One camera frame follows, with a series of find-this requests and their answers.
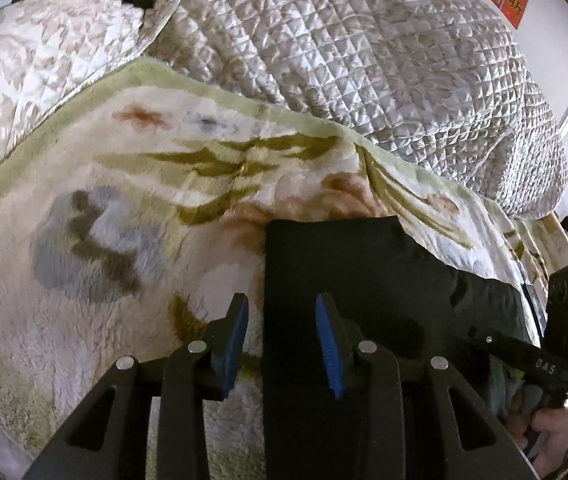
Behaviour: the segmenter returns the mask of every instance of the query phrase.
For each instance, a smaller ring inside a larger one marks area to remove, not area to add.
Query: handheld grip
[[[555,398],[554,396],[544,392],[542,387],[537,384],[526,383],[522,389],[524,396],[524,405],[522,407],[522,415],[526,419],[526,438],[528,439],[528,446],[524,450],[524,454],[528,460],[532,460],[544,448],[544,444],[548,440],[548,432],[542,431],[541,433],[535,431],[531,427],[532,415],[534,412],[541,408],[560,408],[563,406],[564,400]]]

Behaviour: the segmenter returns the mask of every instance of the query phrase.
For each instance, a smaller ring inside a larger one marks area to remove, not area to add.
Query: fluffy blanket
[[[117,357],[167,355],[244,292],[240,377],[206,403],[207,444],[214,478],[263,478],[263,227],[387,215],[443,262],[519,287],[496,203],[334,122],[132,62],[0,166],[0,431],[27,464]],[[528,310],[517,322],[535,341]]]
[[[566,186],[550,108],[479,0],[180,0],[148,53],[352,127],[511,215],[548,214]]]

